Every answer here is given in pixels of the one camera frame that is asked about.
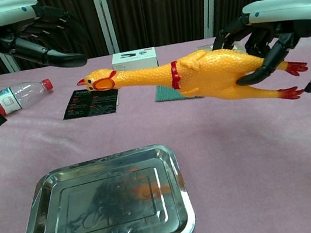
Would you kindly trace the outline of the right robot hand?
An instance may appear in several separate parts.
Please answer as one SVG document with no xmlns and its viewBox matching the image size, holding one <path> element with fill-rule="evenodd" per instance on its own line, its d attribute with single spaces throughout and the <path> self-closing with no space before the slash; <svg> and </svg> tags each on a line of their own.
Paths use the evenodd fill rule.
<svg viewBox="0 0 311 233">
<path fill-rule="evenodd" d="M 262 0 L 247 4 L 240 16 L 219 30 L 213 48 L 232 49 L 249 37 L 247 54 L 262 58 L 257 69 L 237 84 L 254 85 L 268 78 L 301 38 L 311 37 L 311 0 Z"/>
</svg>

